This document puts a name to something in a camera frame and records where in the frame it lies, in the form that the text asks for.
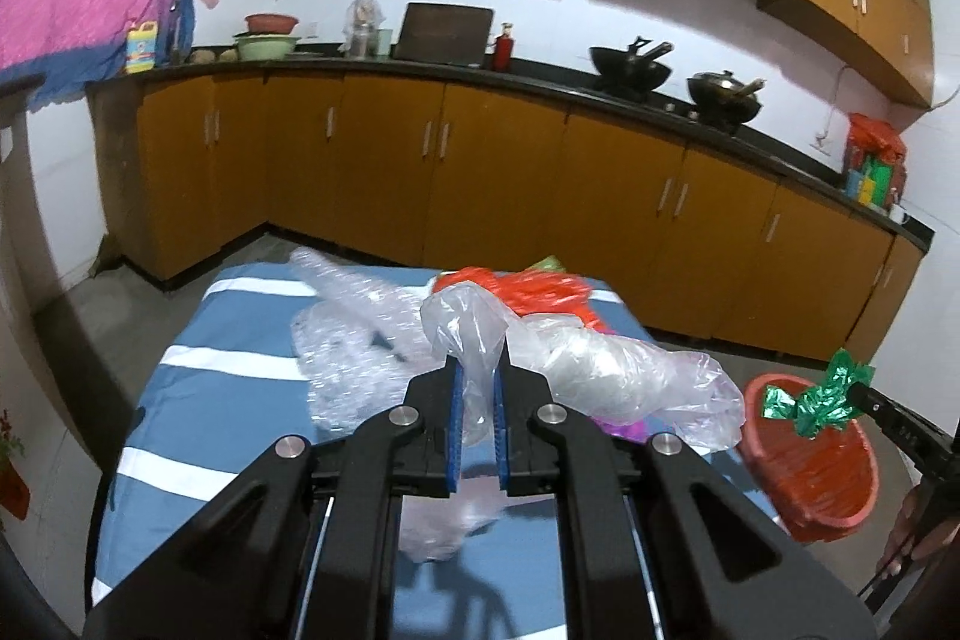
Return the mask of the person right hand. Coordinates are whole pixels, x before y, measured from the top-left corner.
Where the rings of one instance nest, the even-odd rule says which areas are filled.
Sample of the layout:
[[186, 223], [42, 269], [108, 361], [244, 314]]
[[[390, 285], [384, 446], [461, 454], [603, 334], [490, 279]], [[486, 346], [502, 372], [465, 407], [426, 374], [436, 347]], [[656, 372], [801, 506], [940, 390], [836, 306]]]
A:
[[895, 518], [895, 525], [887, 537], [884, 554], [877, 562], [877, 573], [880, 578], [894, 576], [900, 572], [907, 557], [913, 562], [931, 559], [940, 551], [945, 551], [957, 537], [957, 516], [940, 521], [934, 530], [924, 536], [916, 533], [919, 518], [923, 515], [924, 502], [928, 500], [931, 492], [929, 482], [923, 481], [916, 484], [903, 498]]

